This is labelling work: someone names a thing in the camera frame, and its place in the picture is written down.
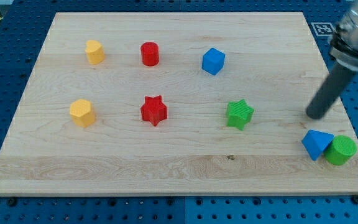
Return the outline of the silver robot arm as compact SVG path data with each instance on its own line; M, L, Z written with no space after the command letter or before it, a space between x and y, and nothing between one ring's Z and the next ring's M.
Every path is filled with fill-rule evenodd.
M330 54L350 70L358 71L358 1L354 1L336 24Z

